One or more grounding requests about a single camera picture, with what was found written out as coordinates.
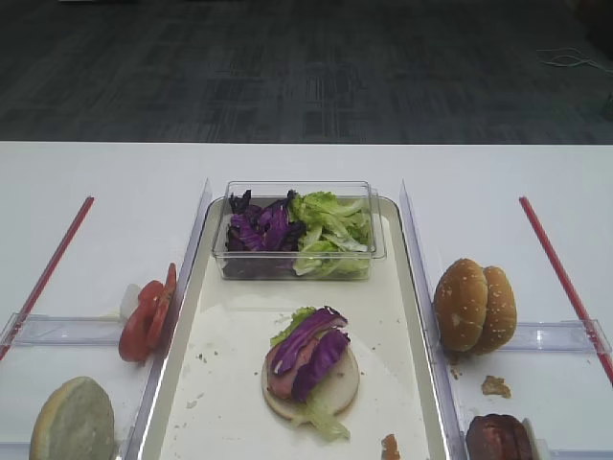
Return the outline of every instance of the green lettuce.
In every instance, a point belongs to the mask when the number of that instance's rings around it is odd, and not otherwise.
[[[292,425],[299,426],[308,421],[327,441],[331,442],[338,438],[350,439],[352,437],[350,431],[326,407],[323,398],[319,396],[319,388],[320,384],[311,391],[305,403],[299,404],[298,416],[292,419]]]
[[[317,252],[368,252],[372,241],[371,219],[364,198],[339,202],[330,192],[295,195],[290,216],[305,223],[306,233],[299,240],[301,257],[293,264],[298,276],[324,278],[334,275],[362,276],[368,259],[306,257]]]
[[[305,319],[315,313],[315,307],[301,307],[294,311],[291,315],[291,323],[283,331],[270,339],[270,346],[274,347],[289,337],[294,330],[300,326]]]

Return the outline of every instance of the sesame seed bun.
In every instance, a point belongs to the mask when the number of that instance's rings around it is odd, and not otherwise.
[[[488,266],[483,272],[488,280],[488,307],[483,332],[471,350],[476,354],[502,347],[511,340],[517,326],[515,297],[507,275],[497,266]]]
[[[479,340],[486,320],[488,281],[470,259],[453,263],[434,293],[434,309],[445,349],[466,352]]]

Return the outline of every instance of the sandwich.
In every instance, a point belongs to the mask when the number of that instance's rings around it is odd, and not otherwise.
[[[294,426],[311,423],[328,440],[350,438],[335,415],[347,408],[359,386],[347,319],[331,307],[298,309],[273,337],[261,370],[268,406]]]

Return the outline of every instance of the clear plastic container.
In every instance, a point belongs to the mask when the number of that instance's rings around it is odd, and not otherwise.
[[[229,230],[233,211],[231,196],[242,196],[251,191],[250,205],[265,207],[273,202],[287,198],[290,191],[300,197],[315,192],[330,192],[337,197],[339,204],[355,203],[360,200],[361,228],[366,235],[360,241],[359,250],[339,252],[323,251],[249,251],[229,250]],[[385,257],[385,242],[382,237],[378,200],[367,182],[230,182],[223,198],[213,242],[213,257],[216,259],[221,276],[228,280],[366,280],[371,274],[373,259]],[[324,233],[332,238],[340,235],[331,233],[335,222],[343,221],[331,216],[332,222],[324,227]],[[306,222],[306,230],[314,223]]]

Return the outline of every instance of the sliced tomato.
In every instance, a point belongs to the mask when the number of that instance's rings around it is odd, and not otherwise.
[[[119,356],[124,361],[144,361],[151,349],[147,346],[147,333],[152,321],[150,312],[139,306],[125,323],[119,339]]]
[[[159,297],[163,290],[164,285],[157,280],[153,280],[141,289],[141,292],[138,294],[138,301],[141,303],[144,300],[155,299]]]
[[[157,299],[157,307],[155,310],[155,316],[151,321],[151,327],[147,333],[147,346],[151,350],[155,350],[160,342],[160,335],[162,334],[162,328],[164,328],[164,321],[166,315],[169,312],[170,300],[176,289],[176,265],[170,264],[169,272],[166,277],[166,284],[164,285],[164,291]]]

